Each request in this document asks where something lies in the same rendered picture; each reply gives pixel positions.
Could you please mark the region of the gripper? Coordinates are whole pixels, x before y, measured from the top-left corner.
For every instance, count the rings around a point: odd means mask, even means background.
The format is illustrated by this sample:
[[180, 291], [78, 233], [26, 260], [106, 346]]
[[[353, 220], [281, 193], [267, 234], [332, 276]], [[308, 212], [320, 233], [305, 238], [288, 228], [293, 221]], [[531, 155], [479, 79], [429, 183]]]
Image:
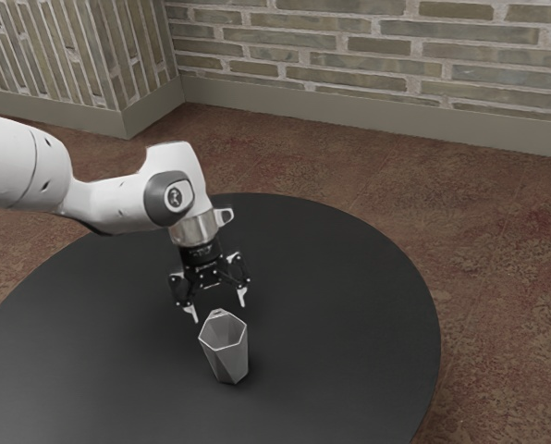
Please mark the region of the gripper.
[[199, 323], [193, 302], [197, 290], [224, 281], [235, 288], [239, 305], [246, 306], [251, 276], [240, 252], [224, 257], [219, 240], [213, 239], [195, 247], [180, 247], [179, 254], [184, 273], [170, 274], [168, 285], [175, 305], [189, 314], [195, 324]]

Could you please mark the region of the grey faceted mug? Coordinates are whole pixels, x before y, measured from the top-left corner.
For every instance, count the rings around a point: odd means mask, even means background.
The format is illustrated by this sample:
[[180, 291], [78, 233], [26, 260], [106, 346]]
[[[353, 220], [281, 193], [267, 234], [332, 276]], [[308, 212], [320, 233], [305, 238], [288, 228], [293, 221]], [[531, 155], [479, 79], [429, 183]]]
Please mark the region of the grey faceted mug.
[[238, 384], [249, 372], [248, 327], [224, 309], [209, 313], [198, 341], [215, 378], [225, 384]]

